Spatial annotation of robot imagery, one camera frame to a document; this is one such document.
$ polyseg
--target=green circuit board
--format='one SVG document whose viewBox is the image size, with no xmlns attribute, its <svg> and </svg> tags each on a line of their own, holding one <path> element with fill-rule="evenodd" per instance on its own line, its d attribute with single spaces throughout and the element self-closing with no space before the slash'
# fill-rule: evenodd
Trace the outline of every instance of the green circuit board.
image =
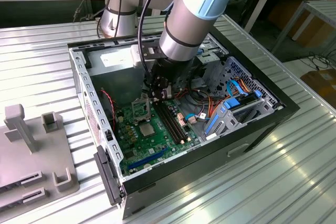
<svg viewBox="0 0 336 224">
<path fill-rule="evenodd" d="M 174 101 L 165 101 L 167 106 L 173 107 L 176 113 L 180 113 Z M 193 130 L 188 125 L 188 130 L 183 132 L 187 136 L 184 144 L 175 144 L 169 132 L 166 130 L 157 112 L 150 104 L 151 119 L 139 124 L 133 120 L 132 106 L 123 107 L 117 114 L 123 114 L 122 122 L 119 122 L 118 143 L 124 155 L 120 163 L 120 168 L 124 176 L 144 169 L 149 165 L 154 165 L 166 158 L 183 152 L 197 144 L 199 140 Z M 136 168 L 129 168 L 130 165 L 144 158 L 162 152 L 163 155 L 152 161 L 146 162 Z"/>
</svg>

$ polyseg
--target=motherboard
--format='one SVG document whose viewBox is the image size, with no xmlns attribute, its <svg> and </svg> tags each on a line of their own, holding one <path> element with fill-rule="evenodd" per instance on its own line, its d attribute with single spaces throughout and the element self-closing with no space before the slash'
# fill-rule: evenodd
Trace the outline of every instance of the motherboard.
<svg viewBox="0 0 336 224">
<path fill-rule="evenodd" d="M 143 102 L 141 107 L 139 104 L 137 102 L 135 108 L 133 104 L 116 111 L 119 120 L 117 139 L 124 154 L 120 167 L 124 175 L 148 168 L 199 144 L 191 125 L 180 122 L 182 113 L 174 100 L 160 104 Z M 148 112 L 149 118 L 138 120 Z"/>
</svg>

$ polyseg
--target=workbench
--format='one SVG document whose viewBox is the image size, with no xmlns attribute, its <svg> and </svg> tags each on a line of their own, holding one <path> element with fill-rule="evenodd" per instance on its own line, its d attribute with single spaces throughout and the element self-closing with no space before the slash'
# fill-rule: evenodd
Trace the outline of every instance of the workbench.
<svg viewBox="0 0 336 224">
<path fill-rule="evenodd" d="M 144 32 L 163 30 L 148 17 Z M 67 43 L 97 39 L 96 22 L 0 30 L 0 122 L 9 104 L 26 118 L 63 116 L 78 192 L 8 223 L 121 223 L 109 204 L 96 147 L 76 96 Z M 301 109 L 257 148 L 180 189 L 124 223 L 334 223 L 336 111 L 229 17 L 215 26 Z"/>
</svg>

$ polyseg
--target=blue cable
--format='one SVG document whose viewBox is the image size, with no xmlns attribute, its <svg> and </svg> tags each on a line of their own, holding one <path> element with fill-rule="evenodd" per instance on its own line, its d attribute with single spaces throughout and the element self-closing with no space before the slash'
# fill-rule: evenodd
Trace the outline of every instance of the blue cable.
<svg viewBox="0 0 336 224">
<path fill-rule="evenodd" d="M 229 93 L 229 95 L 230 95 L 231 97 L 233 97 L 233 95 L 232 95 L 232 91 L 231 91 L 231 88 L 230 88 L 230 83 L 232 83 L 234 86 L 236 86 L 236 88 L 237 88 L 237 90 L 238 90 L 238 92 L 239 92 L 240 94 L 248 95 L 248 93 L 244 92 L 244 91 L 241 89 L 241 87 L 240 87 L 240 85 L 238 84 L 238 82 L 236 82 L 235 80 L 229 80 L 229 81 L 226 83 L 226 89 L 227 89 L 227 92 Z"/>
<path fill-rule="evenodd" d="M 189 118 L 191 118 L 192 116 L 195 116 L 195 114 L 189 114 L 185 116 L 185 119 L 188 120 Z"/>
</svg>

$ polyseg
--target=red cable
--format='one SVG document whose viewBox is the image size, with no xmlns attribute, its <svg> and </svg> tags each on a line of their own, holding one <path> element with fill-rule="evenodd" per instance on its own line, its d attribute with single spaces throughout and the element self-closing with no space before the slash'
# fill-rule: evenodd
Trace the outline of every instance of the red cable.
<svg viewBox="0 0 336 224">
<path fill-rule="evenodd" d="M 113 117 L 113 131 L 114 131 L 114 126 L 115 126 L 115 118 L 114 118 L 114 106 L 113 106 L 113 100 L 111 99 L 111 97 L 109 96 L 109 94 L 107 94 L 104 90 L 101 90 L 101 92 L 103 92 L 107 98 L 110 100 L 111 103 L 111 107 L 112 107 L 112 117 Z"/>
</svg>

